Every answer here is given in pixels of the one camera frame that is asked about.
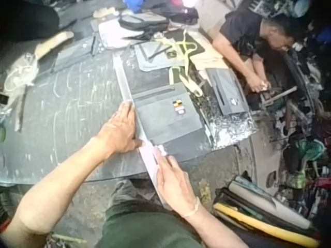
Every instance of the black t-shirt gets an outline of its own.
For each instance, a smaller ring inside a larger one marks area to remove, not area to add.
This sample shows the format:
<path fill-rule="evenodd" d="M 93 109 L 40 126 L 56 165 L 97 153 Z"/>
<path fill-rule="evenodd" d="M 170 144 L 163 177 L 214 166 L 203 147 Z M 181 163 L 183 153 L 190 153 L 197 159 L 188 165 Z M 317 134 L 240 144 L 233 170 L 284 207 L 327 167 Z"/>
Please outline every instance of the black t-shirt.
<path fill-rule="evenodd" d="M 268 43 L 260 38 L 262 16 L 250 10 L 237 10 L 225 15 L 225 23 L 220 32 L 239 52 L 240 55 L 251 57 L 257 53 L 265 57 Z"/>

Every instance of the gray table surface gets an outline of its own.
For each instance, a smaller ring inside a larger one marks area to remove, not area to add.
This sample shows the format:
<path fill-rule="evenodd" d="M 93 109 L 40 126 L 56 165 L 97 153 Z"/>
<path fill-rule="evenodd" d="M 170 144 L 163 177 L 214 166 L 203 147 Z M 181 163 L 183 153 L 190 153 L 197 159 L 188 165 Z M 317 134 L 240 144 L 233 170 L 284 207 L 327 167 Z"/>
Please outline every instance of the gray table surface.
<path fill-rule="evenodd" d="M 133 50 L 122 54 L 133 94 L 167 85 L 168 70 L 142 72 Z M 112 64 L 112 52 L 49 76 L 37 78 L 26 96 L 23 128 L 14 132 L 14 113 L 5 122 L 7 138 L 0 144 L 0 182 L 35 184 L 79 150 L 122 101 Z M 207 138 L 197 144 L 196 157 L 207 154 Z M 98 167 L 88 181 L 146 172 L 137 151 L 116 156 Z"/>

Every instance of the man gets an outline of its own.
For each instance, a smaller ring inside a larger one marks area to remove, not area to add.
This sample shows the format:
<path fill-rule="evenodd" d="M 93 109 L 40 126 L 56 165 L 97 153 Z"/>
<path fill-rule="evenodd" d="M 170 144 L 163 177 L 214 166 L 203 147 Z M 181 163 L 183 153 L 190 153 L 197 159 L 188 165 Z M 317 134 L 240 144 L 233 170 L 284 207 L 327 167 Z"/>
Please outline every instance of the man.
<path fill-rule="evenodd" d="M 132 151 L 141 145 L 133 138 L 134 130 L 134 108 L 124 103 L 95 137 L 26 193 L 11 223 L 1 234 L 5 245 L 43 247 L 46 235 L 65 213 L 89 174 L 114 154 Z M 159 164 L 158 190 L 182 218 L 161 206 L 130 196 L 118 200 L 119 197 L 113 195 L 112 206 L 106 212 L 103 237 L 97 247 L 202 247 L 190 231 L 192 227 L 207 247 L 247 247 L 201 206 L 188 174 L 180 169 L 174 157 L 163 157 L 157 149 L 155 157 Z"/>
<path fill-rule="evenodd" d="M 23 0 L 0 3 L 0 39 L 27 41 L 50 38 L 58 31 L 59 17 L 48 6 Z"/>
<path fill-rule="evenodd" d="M 286 51 L 300 35 L 297 21 L 284 14 L 265 19 L 250 10 L 237 10 L 225 16 L 213 38 L 214 48 L 245 78 L 252 91 L 269 87 L 263 58 L 270 47 Z"/>

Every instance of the green shirt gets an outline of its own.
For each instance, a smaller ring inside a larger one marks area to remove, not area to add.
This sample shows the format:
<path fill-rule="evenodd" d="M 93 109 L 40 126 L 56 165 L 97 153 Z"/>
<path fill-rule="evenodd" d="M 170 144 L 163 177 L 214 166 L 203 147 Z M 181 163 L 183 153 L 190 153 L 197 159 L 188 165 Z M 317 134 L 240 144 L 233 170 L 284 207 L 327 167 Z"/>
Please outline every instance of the green shirt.
<path fill-rule="evenodd" d="M 300 158 L 305 158 L 311 162 L 317 160 L 325 151 L 324 144 L 316 139 L 313 141 L 302 139 L 301 141 L 297 141 L 295 145 L 299 150 Z"/>
<path fill-rule="evenodd" d="M 174 215 L 150 212 L 108 210 L 102 238 L 97 248 L 201 248 L 189 226 Z"/>

